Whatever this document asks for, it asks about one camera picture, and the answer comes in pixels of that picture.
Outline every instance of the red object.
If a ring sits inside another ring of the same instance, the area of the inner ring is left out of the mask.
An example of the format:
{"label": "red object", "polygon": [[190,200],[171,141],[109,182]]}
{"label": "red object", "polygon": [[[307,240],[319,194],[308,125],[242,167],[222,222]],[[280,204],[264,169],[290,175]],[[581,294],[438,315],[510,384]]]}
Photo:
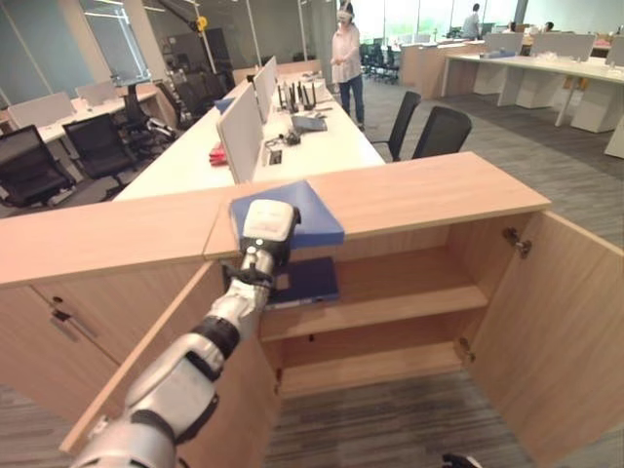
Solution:
{"label": "red object", "polygon": [[225,166],[227,164],[227,158],[225,157],[225,149],[222,143],[218,143],[210,154],[211,166]]}

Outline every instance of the white shirt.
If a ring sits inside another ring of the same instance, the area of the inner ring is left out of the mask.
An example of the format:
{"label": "white shirt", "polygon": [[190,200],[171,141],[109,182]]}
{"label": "white shirt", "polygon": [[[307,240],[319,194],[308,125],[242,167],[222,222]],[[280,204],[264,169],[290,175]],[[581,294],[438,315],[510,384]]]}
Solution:
{"label": "white shirt", "polygon": [[332,59],[343,59],[340,65],[331,66],[331,80],[334,83],[346,83],[362,74],[360,64],[360,31],[355,24],[349,24],[346,32],[340,28],[331,39]]}
{"label": "white shirt", "polygon": [[479,14],[477,12],[466,18],[461,28],[461,37],[477,39],[479,37]]}

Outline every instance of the vr headset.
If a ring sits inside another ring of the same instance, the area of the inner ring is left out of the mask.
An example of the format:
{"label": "vr headset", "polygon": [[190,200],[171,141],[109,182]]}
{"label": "vr headset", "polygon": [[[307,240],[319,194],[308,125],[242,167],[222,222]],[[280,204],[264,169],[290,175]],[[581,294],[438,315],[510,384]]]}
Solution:
{"label": "vr headset", "polygon": [[349,5],[350,3],[351,2],[349,2],[349,1],[345,2],[345,4],[336,13],[336,17],[338,18],[338,21],[340,21],[340,22],[349,22],[350,20],[353,19],[353,15],[351,15],[346,10],[347,5]]}

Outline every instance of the yellow sign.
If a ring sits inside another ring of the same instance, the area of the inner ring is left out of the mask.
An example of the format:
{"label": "yellow sign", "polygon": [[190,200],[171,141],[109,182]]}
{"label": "yellow sign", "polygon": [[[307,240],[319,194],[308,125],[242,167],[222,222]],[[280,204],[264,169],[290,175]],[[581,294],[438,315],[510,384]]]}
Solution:
{"label": "yellow sign", "polygon": [[205,31],[208,28],[208,20],[206,17],[198,17],[197,18],[197,31]]}

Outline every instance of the cabinet door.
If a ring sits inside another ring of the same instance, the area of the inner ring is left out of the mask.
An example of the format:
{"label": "cabinet door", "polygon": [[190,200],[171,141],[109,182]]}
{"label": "cabinet door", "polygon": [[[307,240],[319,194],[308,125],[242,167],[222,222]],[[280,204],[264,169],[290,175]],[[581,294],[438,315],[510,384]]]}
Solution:
{"label": "cabinet door", "polygon": [[0,381],[75,421],[117,366],[31,288],[0,291]]}
{"label": "cabinet door", "polygon": [[[221,268],[206,263],[180,291],[167,310],[111,377],[60,449],[76,454],[101,416],[117,417],[132,382],[178,336],[191,330],[223,293]],[[206,426],[179,447],[190,466],[251,468],[261,465],[271,429],[277,421],[280,397],[277,381],[262,348],[253,337],[241,343],[225,363],[216,382],[219,403]],[[180,395],[183,405],[184,396]]]}
{"label": "cabinet door", "polygon": [[520,443],[550,464],[624,421],[624,256],[536,214],[472,343],[469,371]]}
{"label": "cabinet door", "polygon": [[35,288],[121,363],[200,264],[193,261],[101,273]]}

